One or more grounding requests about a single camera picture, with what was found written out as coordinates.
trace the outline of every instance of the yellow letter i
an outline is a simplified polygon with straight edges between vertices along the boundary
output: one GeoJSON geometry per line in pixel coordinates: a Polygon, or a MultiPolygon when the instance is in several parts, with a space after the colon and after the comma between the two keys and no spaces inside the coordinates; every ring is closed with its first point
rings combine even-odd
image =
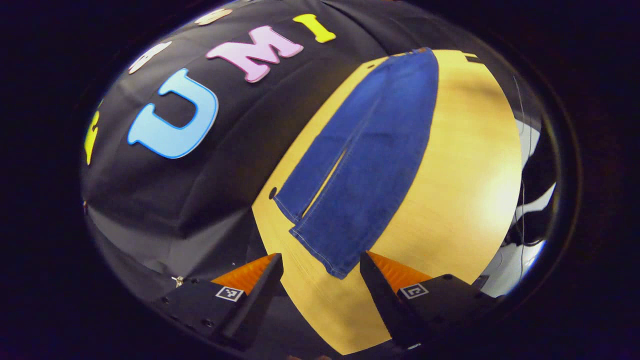
{"type": "Polygon", "coordinates": [[[316,16],[312,13],[298,15],[293,21],[304,24],[316,36],[317,42],[327,42],[335,39],[335,34],[328,31],[322,24],[318,22],[316,16]]]}

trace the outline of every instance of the jeans seam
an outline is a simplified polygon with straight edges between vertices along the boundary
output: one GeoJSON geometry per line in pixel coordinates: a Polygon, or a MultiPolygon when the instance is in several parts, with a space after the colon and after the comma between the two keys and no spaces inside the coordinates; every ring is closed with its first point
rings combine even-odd
{"type": "Polygon", "coordinates": [[[338,274],[341,274],[341,275],[345,275],[345,276],[347,276],[347,274],[345,274],[345,273],[343,273],[343,272],[341,272],[341,271],[336,270],[336,269],[333,267],[333,265],[331,265],[331,263],[330,263],[330,262],[329,262],[329,261],[328,261],[328,260],[327,260],[323,255],[322,255],[322,254],[320,254],[316,249],[314,249],[311,245],[309,245],[309,243],[305,240],[305,237],[304,237],[304,236],[302,236],[299,232],[297,232],[297,231],[296,231],[295,229],[293,229],[293,228],[291,229],[291,231],[293,231],[294,233],[296,233],[296,235],[298,235],[298,236],[300,237],[300,240],[302,240],[302,241],[304,241],[304,242],[305,242],[305,244],[307,245],[307,247],[308,247],[308,248],[310,248],[313,252],[315,252],[319,257],[321,257],[321,258],[324,260],[323,262],[321,261],[323,264],[328,265],[328,266],[331,268],[331,270],[333,270],[334,272],[336,272],[336,273],[338,273],[338,274]]]}
{"type": "MultiPolygon", "coordinates": [[[[380,68],[382,68],[382,69],[387,69],[387,70],[388,70],[388,68],[389,68],[389,67],[390,67],[390,65],[391,65],[391,64],[387,64],[387,66],[386,66],[386,67],[383,67],[383,64],[384,64],[384,62],[383,62],[382,64],[380,64],[380,66],[379,66],[376,70],[378,70],[378,69],[380,69],[380,68]]],[[[331,173],[331,170],[333,170],[333,167],[336,165],[336,163],[338,162],[338,160],[340,160],[340,157],[342,156],[342,154],[343,154],[343,153],[345,153],[345,151],[348,151],[347,149],[348,149],[348,147],[349,147],[350,143],[352,143],[352,142],[353,142],[353,138],[354,138],[354,136],[355,136],[354,134],[355,134],[355,133],[358,133],[358,131],[361,131],[361,130],[365,127],[365,126],[361,126],[361,128],[358,130],[358,125],[360,125],[360,124],[361,124],[361,123],[359,123],[359,124],[357,124],[357,125],[356,125],[356,129],[352,132],[352,134],[349,136],[349,138],[347,139],[347,141],[345,142],[345,144],[342,146],[342,148],[341,148],[341,149],[340,149],[340,151],[338,152],[338,155],[336,155],[336,157],[334,157],[333,161],[331,162],[331,166],[329,166],[329,167],[327,168],[327,171],[326,171],[326,172],[324,173],[324,175],[322,176],[322,181],[320,182],[319,186],[318,186],[318,187],[316,187],[316,188],[314,189],[314,191],[312,191],[312,192],[311,192],[311,194],[310,194],[309,198],[303,202],[303,204],[304,204],[304,210],[300,213],[300,217],[297,217],[297,216],[295,216],[295,217],[294,217],[294,216],[291,214],[291,212],[289,212],[289,214],[290,214],[292,217],[294,217],[295,219],[297,219],[298,221],[300,221],[301,219],[304,219],[304,218],[306,218],[307,216],[309,216],[309,215],[313,214],[313,210],[310,210],[310,212],[309,212],[305,217],[303,217],[303,216],[302,216],[302,215],[304,214],[304,212],[309,208],[309,206],[311,206],[311,201],[312,201],[312,200],[313,200],[313,198],[316,196],[316,194],[317,194],[318,192],[320,192],[320,191],[321,191],[322,183],[323,183],[323,182],[324,182],[324,180],[326,180],[326,178],[329,176],[329,174],[331,173]]],[[[286,181],[285,181],[285,183],[283,184],[282,188],[285,188],[285,185],[286,185],[288,182],[289,182],[289,178],[287,178],[287,180],[286,180],[286,181]]],[[[321,196],[322,196],[322,194],[318,197],[318,199],[316,200],[316,202],[318,202],[318,201],[320,200],[321,196]]]]}
{"type": "Polygon", "coordinates": [[[322,200],[324,199],[324,196],[327,194],[328,190],[330,190],[332,188],[332,184],[335,182],[335,179],[337,178],[337,176],[342,172],[342,169],[344,168],[344,164],[348,161],[348,159],[351,157],[351,154],[353,153],[353,148],[355,146],[355,144],[357,143],[358,139],[361,137],[362,133],[364,132],[364,129],[367,127],[367,124],[370,122],[371,119],[371,114],[373,114],[374,110],[378,107],[380,101],[382,100],[383,97],[379,96],[376,100],[376,104],[374,106],[372,106],[371,108],[371,112],[369,113],[369,116],[367,116],[367,120],[365,120],[362,123],[362,126],[360,129],[357,129],[355,132],[356,134],[353,135],[351,137],[351,141],[349,144],[349,147],[347,149],[347,153],[345,153],[344,157],[342,158],[342,161],[338,164],[338,167],[335,169],[335,172],[333,173],[333,175],[331,176],[331,179],[329,179],[329,181],[327,182],[326,186],[323,189],[322,194],[320,194],[320,196],[318,197],[318,199],[316,200],[316,202],[313,205],[313,209],[309,210],[309,213],[302,218],[302,221],[298,224],[297,228],[299,230],[302,230],[302,228],[305,226],[305,224],[307,223],[307,220],[313,215],[314,211],[318,208],[318,205],[322,202],[322,200]]]}
{"type": "Polygon", "coordinates": [[[285,209],[285,211],[287,212],[287,214],[289,214],[289,216],[291,217],[291,219],[295,220],[296,222],[297,222],[297,221],[300,221],[300,219],[299,219],[298,217],[295,217],[295,216],[293,216],[293,215],[291,214],[291,212],[289,211],[289,209],[287,209],[287,206],[285,206],[285,204],[282,204],[282,201],[280,201],[280,200],[278,199],[278,196],[277,196],[277,195],[273,197],[273,200],[277,201],[277,203],[279,203],[279,204],[282,206],[282,208],[283,208],[283,209],[285,209]]]}

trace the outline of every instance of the pink letter m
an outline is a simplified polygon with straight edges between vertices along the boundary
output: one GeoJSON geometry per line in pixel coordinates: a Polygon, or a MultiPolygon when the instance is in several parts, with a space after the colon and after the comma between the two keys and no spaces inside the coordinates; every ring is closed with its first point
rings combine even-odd
{"type": "Polygon", "coordinates": [[[207,58],[220,57],[229,61],[244,71],[245,80],[255,83],[269,73],[269,65],[258,65],[249,58],[277,64],[280,63],[280,58],[272,46],[278,49],[278,54],[283,58],[290,58],[303,49],[302,45],[295,44],[273,31],[271,26],[255,28],[249,31],[249,36],[253,44],[225,42],[209,50],[207,58]]]}

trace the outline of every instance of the orange soft finger pad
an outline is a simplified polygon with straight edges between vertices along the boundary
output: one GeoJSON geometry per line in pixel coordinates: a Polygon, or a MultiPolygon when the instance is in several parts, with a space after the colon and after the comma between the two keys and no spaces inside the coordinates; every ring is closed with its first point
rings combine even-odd
{"type": "Polygon", "coordinates": [[[258,260],[254,260],[246,265],[232,270],[224,275],[221,275],[211,282],[220,284],[222,286],[228,286],[229,288],[244,290],[244,292],[251,293],[255,283],[258,282],[260,276],[267,268],[267,265],[271,262],[275,254],[263,256],[258,260]]]}
{"type": "Polygon", "coordinates": [[[405,288],[407,286],[417,284],[418,282],[432,279],[432,277],[427,274],[423,274],[409,266],[402,265],[397,261],[378,255],[375,252],[367,251],[367,254],[380,269],[380,272],[385,276],[385,279],[389,285],[391,285],[394,293],[397,293],[400,288],[405,288]]]}

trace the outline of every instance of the foam letter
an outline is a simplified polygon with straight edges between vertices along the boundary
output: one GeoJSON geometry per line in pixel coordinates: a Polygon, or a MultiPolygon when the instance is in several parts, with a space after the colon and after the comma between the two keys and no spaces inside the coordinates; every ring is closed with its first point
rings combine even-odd
{"type": "Polygon", "coordinates": [[[134,72],[138,71],[138,69],[140,69],[142,67],[142,65],[146,64],[147,61],[151,60],[151,58],[153,58],[155,55],[159,54],[162,50],[166,49],[169,45],[171,45],[171,41],[165,42],[165,43],[161,43],[161,44],[157,44],[156,46],[154,46],[151,49],[147,50],[144,54],[142,54],[142,56],[140,56],[136,60],[136,62],[134,62],[129,67],[129,75],[131,75],[134,72]]]}
{"type": "Polygon", "coordinates": [[[327,42],[335,39],[335,34],[327,30],[322,24],[318,22],[316,16],[312,13],[306,13],[304,15],[298,15],[293,18],[293,21],[304,24],[311,32],[316,36],[317,42],[327,42]]]}
{"type": "Polygon", "coordinates": [[[86,133],[86,138],[84,138],[84,152],[86,153],[87,165],[91,163],[91,153],[93,152],[95,137],[98,136],[98,119],[100,119],[100,112],[96,111],[95,114],[93,114],[93,119],[91,120],[89,130],[86,133]]]}
{"type": "Polygon", "coordinates": [[[156,106],[147,104],[131,124],[127,142],[141,143],[165,158],[175,159],[189,154],[209,132],[218,114],[216,94],[187,77],[189,70],[180,69],[171,75],[158,90],[159,95],[176,93],[196,106],[193,118],[183,127],[175,127],[158,117],[156,106]]]}
{"type": "Polygon", "coordinates": [[[280,63],[278,55],[272,46],[278,49],[283,58],[290,58],[302,51],[302,45],[289,41],[271,29],[271,26],[261,26],[249,31],[253,44],[240,42],[225,42],[207,53],[209,59],[223,58],[239,67],[246,74],[244,79],[250,83],[260,81],[269,72],[269,65],[258,65],[249,58],[270,63],[280,63]]]}

